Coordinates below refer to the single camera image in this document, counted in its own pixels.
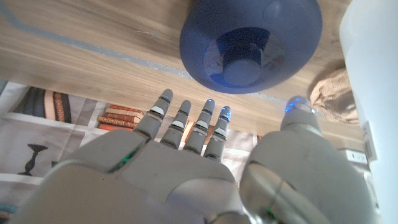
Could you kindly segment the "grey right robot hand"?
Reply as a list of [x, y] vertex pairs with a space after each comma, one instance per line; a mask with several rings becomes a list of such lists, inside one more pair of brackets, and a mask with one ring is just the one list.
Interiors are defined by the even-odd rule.
[[184, 101], [160, 141], [165, 90], [131, 131], [110, 131], [60, 161], [11, 223], [378, 223], [363, 176], [323, 137], [314, 110], [292, 97], [279, 131], [251, 151], [240, 181], [222, 163], [231, 110], [206, 140], [208, 100], [185, 144]]

